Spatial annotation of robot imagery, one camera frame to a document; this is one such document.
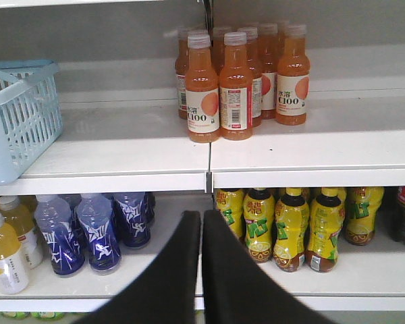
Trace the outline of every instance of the white shelf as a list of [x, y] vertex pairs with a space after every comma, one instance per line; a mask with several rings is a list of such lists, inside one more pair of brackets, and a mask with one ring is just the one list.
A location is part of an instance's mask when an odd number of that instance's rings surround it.
[[[49, 258], [30, 272], [29, 286], [16, 295], [0, 293], [0, 311], [89, 312], [106, 303], [142, 273], [171, 237], [185, 210], [213, 208], [210, 195], [156, 194], [155, 222], [151, 241], [141, 250], [121, 246], [119, 269], [110, 275], [97, 275], [88, 262], [81, 272], [69, 278], [54, 274]], [[197, 285], [196, 295], [202, 295]]]
[[248, 140], [214, 142], [215, 187], [405, 185], [405, 97], [308, 106], [303, 125], [263, 120]]
[[209, 145], [175, 105], [67, 104], [63, 134], [0, 195], [204, 190]]

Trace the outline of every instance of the orange fruit graphic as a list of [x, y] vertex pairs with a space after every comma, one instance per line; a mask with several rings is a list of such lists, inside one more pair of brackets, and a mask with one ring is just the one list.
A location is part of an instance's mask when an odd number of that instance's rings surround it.
[[201, 101], [201, 109], [208, 116], [214, 116], [219, 108], [219, 97], [216, 92], [207, 94]]

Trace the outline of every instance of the yellow bottle cap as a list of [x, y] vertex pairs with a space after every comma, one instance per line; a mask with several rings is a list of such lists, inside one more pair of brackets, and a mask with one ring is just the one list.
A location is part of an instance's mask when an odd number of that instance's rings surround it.
[[286, 188], [286, 193], [290, 196], [300, 196], [302, 194], [302, 188]]
[[328, 197], [336, 197], [338, 195], [338, 187], [322, 187], [321, 194]]

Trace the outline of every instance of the blue bottle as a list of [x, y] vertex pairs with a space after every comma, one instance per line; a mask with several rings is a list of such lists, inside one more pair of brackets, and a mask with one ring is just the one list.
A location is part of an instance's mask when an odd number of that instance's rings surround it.
[[117, 269], [121, 253], [114, 235], [111, 202], [102, 194], [81, 194], [76, 209], [90, 250], [90, 266], [94, 272], [106, 275]]
[[58, 275], [71, 275], [85, 262], [72, 228], [70, 207], [56, 194], [37, 195], [34, 218], [47, 241], [51, 265]]
[[123, 243], [130, 248], [142, 248], [150, 240], [147, 227], [145, 192], [118, 192], [114, 194], [117, 202], [116, 215]]

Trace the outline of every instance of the light blue plastic basket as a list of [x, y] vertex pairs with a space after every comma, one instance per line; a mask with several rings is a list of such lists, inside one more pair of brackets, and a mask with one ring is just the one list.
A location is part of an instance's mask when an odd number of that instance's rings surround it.
[[61, 134], [53, 61], [0, 62], [0, 184], [16, 180]]

